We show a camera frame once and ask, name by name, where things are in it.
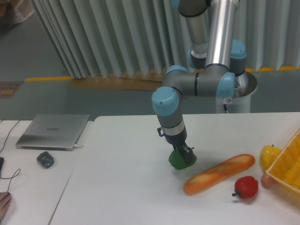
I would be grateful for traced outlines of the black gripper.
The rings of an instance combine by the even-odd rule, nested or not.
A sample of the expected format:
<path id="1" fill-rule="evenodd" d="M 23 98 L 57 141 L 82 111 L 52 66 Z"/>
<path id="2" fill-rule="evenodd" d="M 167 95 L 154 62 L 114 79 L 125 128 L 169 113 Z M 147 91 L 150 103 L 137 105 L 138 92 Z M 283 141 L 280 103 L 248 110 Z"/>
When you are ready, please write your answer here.
<path id="1" fill-rule="evenodd" d="M 186 128 L 176 134 L 168 135 L 163 132 L 162 127 L 157 129 L 160 137 L 164 137 L 166 141 L 173 146 L 173 155 L 182 155 L 186 164 L 191 164 L 195 160 L 193 148 L 188 147 L 186 144 L 187 131 Z"/>

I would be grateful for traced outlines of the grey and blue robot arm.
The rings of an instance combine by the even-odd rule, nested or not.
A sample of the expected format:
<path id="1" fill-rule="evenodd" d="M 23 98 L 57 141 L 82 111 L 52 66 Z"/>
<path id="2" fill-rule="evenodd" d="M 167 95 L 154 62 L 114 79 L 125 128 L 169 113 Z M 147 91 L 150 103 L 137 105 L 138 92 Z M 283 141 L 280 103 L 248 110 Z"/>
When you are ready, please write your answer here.
<path id="1" fill-rule="evenodd" d="M 230 98 L 234 95 L 239 72 L 234 61 L 246 57 L 234 56 L 233 27 L 237 0 L 173 0 L 173 8 L 185 18 L 191 40 L 189 63 L 202 73 L 189 73 L 183 66 L 170 66 L 160 88 L 153 92 L 152 107 L 160 127 L 158 133 L 179 153 L 185 165 L 196 158 L 186 144 L 187 131 L 181 112 L 184 96 Z"/>

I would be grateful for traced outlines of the person's hand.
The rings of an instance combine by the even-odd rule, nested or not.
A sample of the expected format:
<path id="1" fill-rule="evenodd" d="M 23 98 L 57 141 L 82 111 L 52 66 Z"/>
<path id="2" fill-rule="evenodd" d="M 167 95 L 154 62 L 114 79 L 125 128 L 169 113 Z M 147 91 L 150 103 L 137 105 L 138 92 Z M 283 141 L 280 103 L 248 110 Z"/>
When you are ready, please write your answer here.
<path id="1" fill-rule="evenodd" d="M 0 193 L 0 219 L 5 216 L 11 202 L 11 194 L 9 192 Z"/>

